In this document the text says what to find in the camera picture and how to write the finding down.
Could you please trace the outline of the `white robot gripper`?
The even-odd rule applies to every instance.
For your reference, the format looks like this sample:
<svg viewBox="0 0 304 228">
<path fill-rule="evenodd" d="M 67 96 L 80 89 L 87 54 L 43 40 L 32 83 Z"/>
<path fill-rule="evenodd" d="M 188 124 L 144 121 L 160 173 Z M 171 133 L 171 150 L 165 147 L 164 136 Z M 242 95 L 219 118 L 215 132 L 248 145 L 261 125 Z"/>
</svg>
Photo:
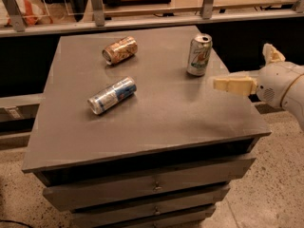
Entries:
<svg viewBox="0 0 304 228">
<path fill-rule="evenodd" d="M 257 81 L 249 76 L 216 78 L 214 89 L 241 96 L 256 93 L 272 107 L 302 108 L 304 66 L 284 62 L 285 56 L 269 43 L 263 46 L 262 54 L 267 66 L 258 72 Z"/>
</svg>

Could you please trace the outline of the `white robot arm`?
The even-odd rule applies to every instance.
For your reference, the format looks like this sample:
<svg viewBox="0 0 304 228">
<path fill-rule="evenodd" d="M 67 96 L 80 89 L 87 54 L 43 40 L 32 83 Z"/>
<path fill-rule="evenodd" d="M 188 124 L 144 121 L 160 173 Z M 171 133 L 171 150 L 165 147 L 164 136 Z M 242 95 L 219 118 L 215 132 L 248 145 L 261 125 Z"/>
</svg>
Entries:
<svg viewBox="0 0 304 228">
<path fill-rule="evenodd" d="M 241 96 L 256 94 L 265 104 L 291 113 L 304 130 L 304 66 L 288 62 L 272 44 L 263 46 L 265 66 L 213 78 L 213 88 Z"/>
</svg>

